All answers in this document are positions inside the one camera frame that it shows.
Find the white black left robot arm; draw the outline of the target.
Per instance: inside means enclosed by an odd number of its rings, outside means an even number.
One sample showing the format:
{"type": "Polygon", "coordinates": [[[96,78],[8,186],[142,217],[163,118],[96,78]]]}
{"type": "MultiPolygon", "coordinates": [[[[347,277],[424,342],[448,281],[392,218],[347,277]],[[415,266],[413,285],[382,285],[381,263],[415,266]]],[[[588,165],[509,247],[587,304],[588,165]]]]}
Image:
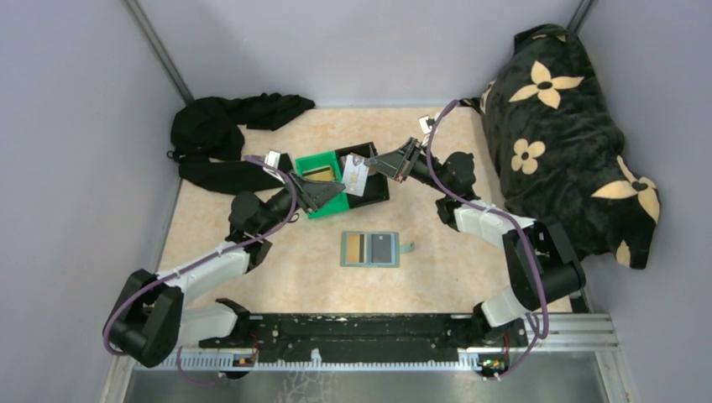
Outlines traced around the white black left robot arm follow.
{"type": "Polygon", "coordinates": [[[232,201],[229,235],[212,252],[172,270],[136,270],[126,280],[102,330],[104,348],[128,355],[145,367],[161,364],[175,350],[208,339],[245,345],[252,326],[232,301],[193,308],[191,303],[218,285],[259,267],[271,249],[269,237],[297,211],[317,212],[345,190],[339,181],[314,181],[278,167],[280,153],[246,160],[282,184],[268,201],[242,191],[232,201]]]}

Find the sage green card holder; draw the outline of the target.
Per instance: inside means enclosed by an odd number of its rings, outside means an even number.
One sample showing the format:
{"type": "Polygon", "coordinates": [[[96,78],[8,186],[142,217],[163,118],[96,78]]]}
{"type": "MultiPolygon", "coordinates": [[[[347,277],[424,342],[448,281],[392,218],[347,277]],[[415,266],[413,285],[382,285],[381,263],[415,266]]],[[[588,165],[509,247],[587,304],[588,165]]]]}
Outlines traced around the sage green card holder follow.
{"type": "Polygon", "coordinates": [[[401,243],[398,232],[343,231],[340,266],[346,268],[398,268],[401,255],[415,249],[414,242],[401,243]]]}

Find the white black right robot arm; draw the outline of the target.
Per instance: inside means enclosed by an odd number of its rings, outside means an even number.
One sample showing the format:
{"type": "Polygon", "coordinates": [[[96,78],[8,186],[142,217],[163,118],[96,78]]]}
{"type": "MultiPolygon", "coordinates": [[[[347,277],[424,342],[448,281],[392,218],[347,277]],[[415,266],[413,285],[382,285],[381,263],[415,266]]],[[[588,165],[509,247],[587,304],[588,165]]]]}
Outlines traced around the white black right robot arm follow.
{"type": "Polygon", "coordinates": [[[518,319],[541,312],[538,336],[548,335],[547,305],[581,290],[586,283],[579,258],[560,222],[508,213],[482,201],[474,192],[474,155],[456,151],[443,162],[433,156],[430,140],[439,117],[420,123],[426,137],[408,139],[388,153],[369,157],[365,164],[393,181],[409,178],[441,191],[436,201],[441,222],[460,233],[474,235],[501,249],[510,284],[479,303],[473,311],[473,335],[494,346],[518,319]]]}

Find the white VIP card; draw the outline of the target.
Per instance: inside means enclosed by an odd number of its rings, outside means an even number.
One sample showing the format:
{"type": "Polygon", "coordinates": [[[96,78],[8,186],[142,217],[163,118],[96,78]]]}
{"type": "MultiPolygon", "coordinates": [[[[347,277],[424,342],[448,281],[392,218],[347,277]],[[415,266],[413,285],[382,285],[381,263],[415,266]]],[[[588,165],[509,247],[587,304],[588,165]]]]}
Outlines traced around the white VIP card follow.
{"type": "Polygon", "coordinates": [[[345,193],[358,197],[364,195],[369,177],[369,167],[365,161],[365,157],[356,154],[343,157],[342,183],[345,186],[345,193]]]}

